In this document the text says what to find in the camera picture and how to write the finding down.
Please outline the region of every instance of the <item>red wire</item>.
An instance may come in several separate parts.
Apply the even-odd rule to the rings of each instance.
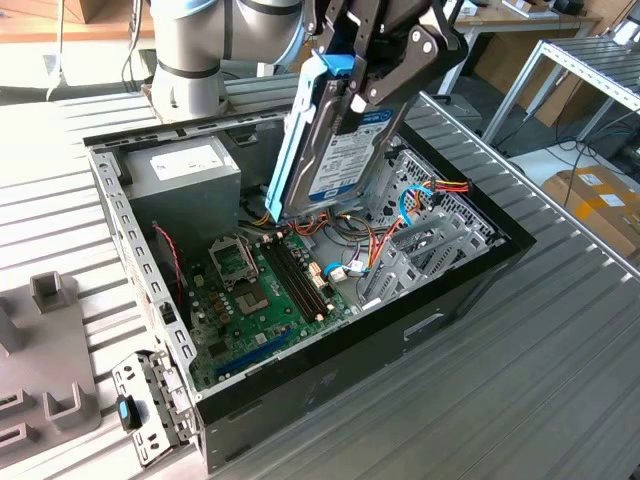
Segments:
[[[158,225],[153,225],[153,228],[156,229],[162,236],[165,238],[167,243],[169,244],[169,248],[171,249],[171,254],[173,255],[173,261],[175,262],[176,267],[176,280],[178,281],[178,303],[182,305],[182,281],[180,279],[180,264],[178,263],[178,254],[176,252],[176,244],[173,242],[171,237],[167,232],[165,232]]]

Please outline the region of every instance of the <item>connector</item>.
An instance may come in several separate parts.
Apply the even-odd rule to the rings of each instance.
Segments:
[[[331,273],[329,273],[329,276],[336,283],[342,282],[347,279],[347,274],[344,271],[344,268],[342,267],[337,267],[331,270]]]

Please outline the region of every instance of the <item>power cable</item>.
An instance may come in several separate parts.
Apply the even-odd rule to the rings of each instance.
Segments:
[[[127,85],[127,82],[124,78],[125,71],[127,70],[127,64],[131,69],[131,85],[133,85],[132,91],[136,90],[136,83],[135,79],[133,78],[133,67],[131,66],[131,55],[133,55],[133,51],[138,44],[138,39],[140,38],[140,29],[142,27],[142,0],[134,0],[133,9],[135,16],[133,26],[133,39],[129,42],[129,52],[127,53],[127,58],[122,64],[122,70],[120,71],[120,79],[122,80],[122,85],[124,86],[126,92],[129,92],[129,85]]]

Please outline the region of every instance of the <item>aluminum extrusion table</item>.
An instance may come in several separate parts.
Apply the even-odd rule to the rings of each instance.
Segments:
[[[246,105],[286,104],[296,79],[229,85]],[[459,323],[216,478],[626,479],[640,460],[638,272],[437,104],[419,103],[409,123],[537,244]],[[0,118],[11,120],[0,146],[0,288],[45,269],[75,276],[103,415],[95,432],[0,477],[202,478],[193,446],[141,470],[109,378],[113,365],[152,339],[79,141],[154,124],[145,100],[123,94],[17,106],[0,109]]]
[[[536,67],[543,57],[556,63],[542,87],[527,108],[530,114],[544,101],[548,92],[558,81],[564,69],[590,83],[609,98],[578,135],[583,140],[597,125],[614,102],[619,102],[629,110],[640,109],[640,51],[630,51],[621,47],[609,37],[589,37],[583,39],[541,40],[520,70],[511,89],[498,107],[496,114],[482,135],[482,140],[490,144],[507,119],[516,100],[527,86]]]

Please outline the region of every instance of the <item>cardboard box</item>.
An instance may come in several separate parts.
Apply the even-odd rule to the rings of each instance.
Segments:
[[[571,171],[558,172],[543,190],[564,203]],[[579,168],[567,210],[630,263],[640,265],[640,195],[602,166]]]
[[[526,13],[540,13],[546,12],[549,9],[549,4],[543,0],[506,0],[509,4],[516,7],[518,10]]]

